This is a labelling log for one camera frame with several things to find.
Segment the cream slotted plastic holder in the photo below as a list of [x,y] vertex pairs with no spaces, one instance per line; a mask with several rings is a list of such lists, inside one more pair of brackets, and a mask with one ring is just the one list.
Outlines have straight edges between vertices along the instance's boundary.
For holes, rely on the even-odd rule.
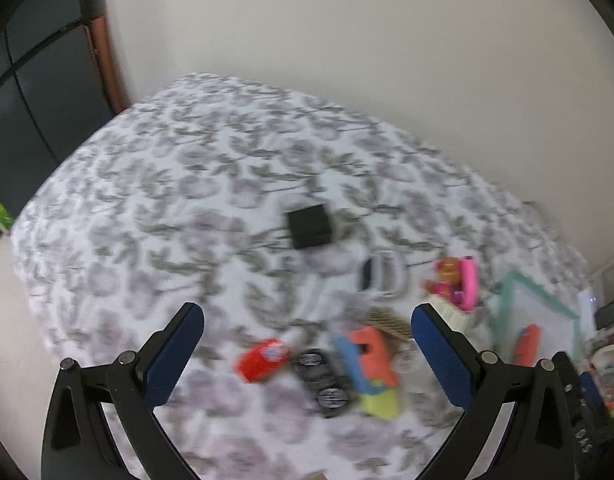
[[425,300],[455,332],[464,333],[471,324],[471,314],[464,312],[443,296],[429,295]]

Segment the orange blue yellow toy gun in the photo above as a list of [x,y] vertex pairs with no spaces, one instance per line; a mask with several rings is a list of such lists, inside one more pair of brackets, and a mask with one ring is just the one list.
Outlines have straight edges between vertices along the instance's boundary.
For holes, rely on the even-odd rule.
[[400,414],[399,379],[392,370],[387,344],[380,330],[365,326],[347,334],[336,334],[332,342],[365,414],[388,422],[396,419]]

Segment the black toy car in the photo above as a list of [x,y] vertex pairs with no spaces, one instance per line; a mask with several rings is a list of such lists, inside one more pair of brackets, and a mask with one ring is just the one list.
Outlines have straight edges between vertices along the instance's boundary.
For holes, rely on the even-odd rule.
[[337,372],[327,352],[307,349],[293,357],[291,367],[322,417],[339,416],[353,404],[350,383]]

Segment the white charger adapter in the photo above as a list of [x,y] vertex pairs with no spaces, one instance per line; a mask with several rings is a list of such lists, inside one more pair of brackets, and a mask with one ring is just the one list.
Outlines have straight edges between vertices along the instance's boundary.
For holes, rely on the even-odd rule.
[[403,342],[396,350],[392,361],[395,372],[405,377],[415,373],[422,363],[422,353],[413,340]]

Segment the white plastic basket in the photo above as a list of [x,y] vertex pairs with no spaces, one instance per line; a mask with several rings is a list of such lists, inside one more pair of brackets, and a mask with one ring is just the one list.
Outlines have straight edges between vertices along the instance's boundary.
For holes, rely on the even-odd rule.
[[614,373],[614,342],[596,350],[590,362],[601,374]]

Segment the teal rimmed white tray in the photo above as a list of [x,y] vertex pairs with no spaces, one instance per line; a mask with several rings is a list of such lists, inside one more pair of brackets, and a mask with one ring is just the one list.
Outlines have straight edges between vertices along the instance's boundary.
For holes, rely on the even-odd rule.
[[494,348],[506,362],[512,362],[516,341],[530,325],[542,330],[539,358],[551,358],[558,351],[566,352],[572,361],[583,356],[580,316],[524,274],[510,271],[501,280],[492,322]]

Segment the black power adapter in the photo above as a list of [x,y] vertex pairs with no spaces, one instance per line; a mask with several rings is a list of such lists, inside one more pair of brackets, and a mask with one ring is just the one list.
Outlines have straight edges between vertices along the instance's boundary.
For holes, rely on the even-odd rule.
[[614,301],[605,304],[595,312],[595,324],[597,330],[614,325]]

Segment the white power strip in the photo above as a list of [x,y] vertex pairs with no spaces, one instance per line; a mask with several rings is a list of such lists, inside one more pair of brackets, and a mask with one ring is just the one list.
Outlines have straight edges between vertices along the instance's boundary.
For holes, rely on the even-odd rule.
[[584,333],[590,336],[596,331],[596,296],[592,289],[587,287],[577,294],[577,301],[580,306],[580,327]]

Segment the brown puppy toy figure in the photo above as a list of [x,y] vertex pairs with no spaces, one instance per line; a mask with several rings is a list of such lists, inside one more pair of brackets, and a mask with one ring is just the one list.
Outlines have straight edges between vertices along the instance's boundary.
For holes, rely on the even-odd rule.
[[425,281],[423,287],[429,294],[442,296],[456,304],[462,294],[461,260],[455,257],[439,259],[435,271],[435,280]]

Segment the red white glue bottle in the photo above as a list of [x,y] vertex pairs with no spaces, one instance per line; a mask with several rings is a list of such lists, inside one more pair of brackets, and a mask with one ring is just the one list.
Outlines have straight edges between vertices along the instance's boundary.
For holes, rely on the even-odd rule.
[[235,363],[234,372],[244,382],[264,382],[290,361],[291,353],[284,341],[268,339],[245,352]]

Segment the gold patterned rectangular clip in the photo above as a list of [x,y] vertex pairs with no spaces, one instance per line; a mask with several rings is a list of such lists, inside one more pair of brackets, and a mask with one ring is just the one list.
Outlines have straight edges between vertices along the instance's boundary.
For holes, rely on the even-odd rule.
[[412,339],[410,322],[391,308],[373,308],[369,313],[368,324],[390,337],[402,341]]

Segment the white smartwatch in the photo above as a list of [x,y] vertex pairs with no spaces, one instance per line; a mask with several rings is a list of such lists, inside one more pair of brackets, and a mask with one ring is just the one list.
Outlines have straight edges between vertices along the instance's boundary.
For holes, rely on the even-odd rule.
[[373,299],[397,298],[407,284],[406,263],[397,250],[377,249],[360,267],[358,289]]

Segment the floral grey white blanket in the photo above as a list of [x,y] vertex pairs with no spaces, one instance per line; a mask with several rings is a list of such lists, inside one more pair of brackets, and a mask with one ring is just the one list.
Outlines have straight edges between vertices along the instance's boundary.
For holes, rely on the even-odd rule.
[[[296,250],[285,214],[324,205],[328,245]],[[185,76],[133,105],[60,165],[18,216],[17,272],[49,351],[83,366],[142,346],[187,301],[205,333],[158,418],[205,479],[412,479],[459,411],[423,358],[392,422],[326,419],[297,378],[234,372],[275,336],[328,347],[379,301],[363,260],[394,249],[409,314],[445,256],[475,259],[472,344],[490,343],[501,280],[519,271],[569,307],[586,264],[539,217],[474,170],[387,122],[308,94]]]

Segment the black charger cube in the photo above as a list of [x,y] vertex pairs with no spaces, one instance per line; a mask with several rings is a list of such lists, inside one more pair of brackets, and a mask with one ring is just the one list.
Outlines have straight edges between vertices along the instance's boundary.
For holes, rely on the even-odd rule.
[[285,218],[296,250],[328,245],[333,240],[332,220],[327,207],[322,204],[289,211]]

